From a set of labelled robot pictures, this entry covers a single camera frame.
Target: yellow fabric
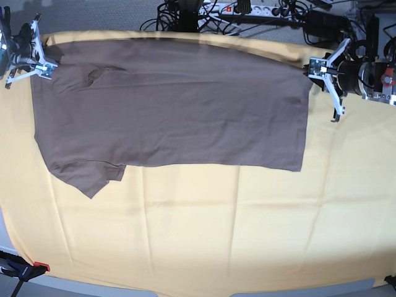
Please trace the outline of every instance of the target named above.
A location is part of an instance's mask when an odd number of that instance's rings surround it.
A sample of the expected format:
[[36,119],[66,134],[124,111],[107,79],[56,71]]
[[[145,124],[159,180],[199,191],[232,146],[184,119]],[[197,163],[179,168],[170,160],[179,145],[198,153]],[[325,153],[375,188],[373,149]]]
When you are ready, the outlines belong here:
[[[172,38],[295,65],[323,51],[234,37],[75,32],[48,44]],[[0,203],[16,250],[50,275],[160,296],[334,285],[396,272],[396,108],[349,95],[331,123],[312,88],[300,173],[252,166],[128,166],[93,200],[50,175],[29,80],[0,87]]]

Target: t-shirt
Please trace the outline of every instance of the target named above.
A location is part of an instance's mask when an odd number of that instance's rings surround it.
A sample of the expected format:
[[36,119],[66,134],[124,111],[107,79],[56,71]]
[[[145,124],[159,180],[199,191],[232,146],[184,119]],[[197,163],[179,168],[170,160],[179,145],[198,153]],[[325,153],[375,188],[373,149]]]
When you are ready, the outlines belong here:
[[218,163],[299,171],[311,81],[235,49],[164,40],[63,43],[32,77],[49,171],[93,197],[126,165]]

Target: gray floor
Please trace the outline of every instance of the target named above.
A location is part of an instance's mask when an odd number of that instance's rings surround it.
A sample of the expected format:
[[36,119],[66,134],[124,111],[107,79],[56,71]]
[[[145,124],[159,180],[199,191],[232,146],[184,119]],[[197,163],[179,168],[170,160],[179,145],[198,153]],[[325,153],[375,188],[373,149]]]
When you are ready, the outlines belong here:
[[[277,0],[252,0],[253,4],[274,5]],[[41,12],[41,33],[68,30],[138,30],[140,25],[156,16],[156,8],[163,0],[0,0],[0,6],[10,6],[11,27],[17,33],[23,23]],[[350,2],[335,4],[332,13],[342,14]],[[244,33],[243,37],[304,44],[301,30],[289,27],[272,30],[259,27]]]

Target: t-shirt sleeve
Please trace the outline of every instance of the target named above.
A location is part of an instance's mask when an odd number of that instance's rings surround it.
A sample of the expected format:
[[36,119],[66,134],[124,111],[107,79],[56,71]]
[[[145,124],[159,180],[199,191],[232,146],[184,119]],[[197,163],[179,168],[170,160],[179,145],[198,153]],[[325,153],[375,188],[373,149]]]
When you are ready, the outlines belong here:
[[79,161],[51,170],[57,178],[76,187],[93,198],[109,181],[123,178],[125,165],[112,165],[103,161]]

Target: red part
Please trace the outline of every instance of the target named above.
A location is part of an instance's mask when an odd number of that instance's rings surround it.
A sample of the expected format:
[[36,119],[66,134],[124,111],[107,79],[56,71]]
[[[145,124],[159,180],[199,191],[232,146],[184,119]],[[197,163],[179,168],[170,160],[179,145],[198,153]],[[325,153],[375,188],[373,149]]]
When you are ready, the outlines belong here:
[[48,265],[48,264],[44,264],[44,263],[40,263],[40,262],[34,262],[33,263],[33,266],[44,266],[44,267],[46,267],[47,268],[47,271],[48,272],[50,272],[51,270],[50,270],[50,266]]
[[[390,84],[387,84],[387,83],[384,82],[384,78],[385,77],[390,77],[390,79],[391,79],[391,83]],[[396,85],[396,81],[394,79],[394,69],[393,68],[388,67],[385,70],[384,74],[381,76],[381,82],[382,82],[382,84],[385,87],[390,87],[391,85]]]

